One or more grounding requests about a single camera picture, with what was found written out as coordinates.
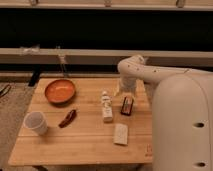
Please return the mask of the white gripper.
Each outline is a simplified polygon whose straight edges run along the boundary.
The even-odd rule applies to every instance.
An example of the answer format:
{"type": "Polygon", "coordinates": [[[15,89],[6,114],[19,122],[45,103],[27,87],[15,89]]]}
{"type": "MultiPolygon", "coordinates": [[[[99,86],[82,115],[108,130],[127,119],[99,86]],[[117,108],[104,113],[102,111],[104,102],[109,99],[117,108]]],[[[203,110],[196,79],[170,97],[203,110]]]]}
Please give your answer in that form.
{"type": "Polygon", "coordinates": [[[118,96],[120,94],[120,91],[134,93],[135,90],[136,90],[135,78],[121,77],[121,79],[117,81],[114,96],[118,96]]]}

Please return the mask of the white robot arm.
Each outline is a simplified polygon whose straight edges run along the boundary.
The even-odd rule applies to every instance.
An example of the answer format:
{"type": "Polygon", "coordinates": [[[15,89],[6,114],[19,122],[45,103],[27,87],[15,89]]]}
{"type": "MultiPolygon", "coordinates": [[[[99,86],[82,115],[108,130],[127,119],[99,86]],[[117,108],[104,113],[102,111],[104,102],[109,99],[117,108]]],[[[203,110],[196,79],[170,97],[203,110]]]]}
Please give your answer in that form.
{"type": "Polygon", "coordinates": [[[150,66],[140,55],[121,60],[118,92],[154,83],[153,171],[213,171],[213,72],[150,66]]]}

